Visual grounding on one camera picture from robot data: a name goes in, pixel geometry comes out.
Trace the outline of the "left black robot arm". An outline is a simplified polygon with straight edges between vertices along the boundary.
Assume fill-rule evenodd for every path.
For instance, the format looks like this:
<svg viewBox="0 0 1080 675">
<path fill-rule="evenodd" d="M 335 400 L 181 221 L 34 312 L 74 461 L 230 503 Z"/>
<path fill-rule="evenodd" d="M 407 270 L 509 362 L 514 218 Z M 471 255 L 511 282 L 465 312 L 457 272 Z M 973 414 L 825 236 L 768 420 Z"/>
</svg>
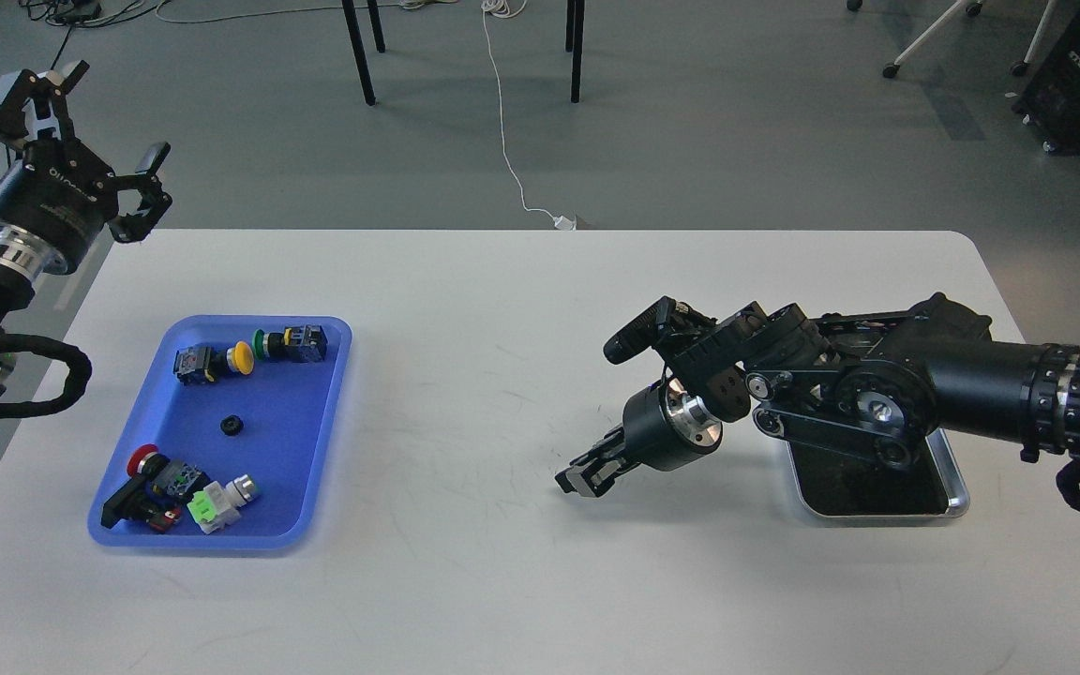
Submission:
<svg viewBox="0 0 1080 675">
<path fill-rule="evenodd" d="M 103 228 L 119 243 L 141 242 L 172 198 L 158 178 L 167 141 L 147 149 L 132 174 L 117 172 L 79 140 L 66 98 L 87 71 L 84 60 L 60 71 L 30 69 L 0 78 L 0 143 L 11 153 L 0 179 L 0 418 L 48 417 L 84 395 L 93 365 L 73 345 L 11 334 L 9 312 L 33 302 L 36 278 L 69 275 Z M 66 365 L 63 392 L 43 401 L 5 402 L 16 357 L 30 352 Z"/>
</svg>

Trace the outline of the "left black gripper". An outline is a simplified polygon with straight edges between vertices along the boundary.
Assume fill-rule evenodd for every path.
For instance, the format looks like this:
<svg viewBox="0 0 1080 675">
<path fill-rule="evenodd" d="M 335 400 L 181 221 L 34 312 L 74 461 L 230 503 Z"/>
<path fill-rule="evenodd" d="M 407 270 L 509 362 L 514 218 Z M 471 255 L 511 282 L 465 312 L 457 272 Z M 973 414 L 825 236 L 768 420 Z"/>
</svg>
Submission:
<svg viewBox="0 0 1080 675">
<path fill-rule="evenodd" d="M 77 60 L 55 71 L 1 76 L 0 144 L 21 158 L 37 140 L 76 141 L 66 98 L 87 71 L 86 60 Z M 138 193 L 137 210 L 127 214 L 117 214 L 114 198 L 87 195 L 56 168 L 18 159 L 0 180 L 0 264 L 22 275 L 72 274 L 106 222 L 116 243 L 141 242 L 173 203 L 158 176 L 171 149 L 154 141 L 136 171 L 107 178 L 114 195 Z"/>
</svg>

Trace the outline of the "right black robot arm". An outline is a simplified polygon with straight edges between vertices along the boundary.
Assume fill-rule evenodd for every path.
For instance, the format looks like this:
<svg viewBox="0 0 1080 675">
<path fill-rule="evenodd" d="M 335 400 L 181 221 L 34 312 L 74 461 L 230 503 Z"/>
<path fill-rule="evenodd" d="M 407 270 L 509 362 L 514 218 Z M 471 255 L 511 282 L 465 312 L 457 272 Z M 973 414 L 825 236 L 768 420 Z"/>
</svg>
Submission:
<svg viewBox="0 0 1080 675">
<path fill-rule="evenodd" d="M 939 461 L 921 464 L 926 440 L 950 428 L 1015 442 L 1028 464 L 1068 456 L 1056 487 L 1080 512 L 1080 347 L 994 341 L 990 325 L 942 293 L 816 319 L 750 303 L 723 321 L 661 296 L 603 351 L 620 364 L 653 350 L 663 376 L 556 482 L 599 497 L 637 465 L 669 472 L 708 456 L 725 423 L 751 417 L 806 457 L 801 486 L 846 483 L 861 514 L 896 497 L 924 513 L 943 492 Z"/>
</svg>

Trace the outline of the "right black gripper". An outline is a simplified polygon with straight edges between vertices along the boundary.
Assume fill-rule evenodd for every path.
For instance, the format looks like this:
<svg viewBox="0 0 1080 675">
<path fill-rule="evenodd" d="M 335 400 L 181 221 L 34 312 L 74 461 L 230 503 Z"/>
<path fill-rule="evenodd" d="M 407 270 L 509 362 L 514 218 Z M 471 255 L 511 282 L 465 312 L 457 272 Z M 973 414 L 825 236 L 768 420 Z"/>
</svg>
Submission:
<svg viewBox="0 0 1080 675">
<path fill-rule="evenodd" d="M 669 472 L 715 453 L 723 423 L 681 384 L 652 384 L 624 405 L 622 424 L 554 474 L 565 494 L 600 497 L 636 465 Z"/>
</svg>

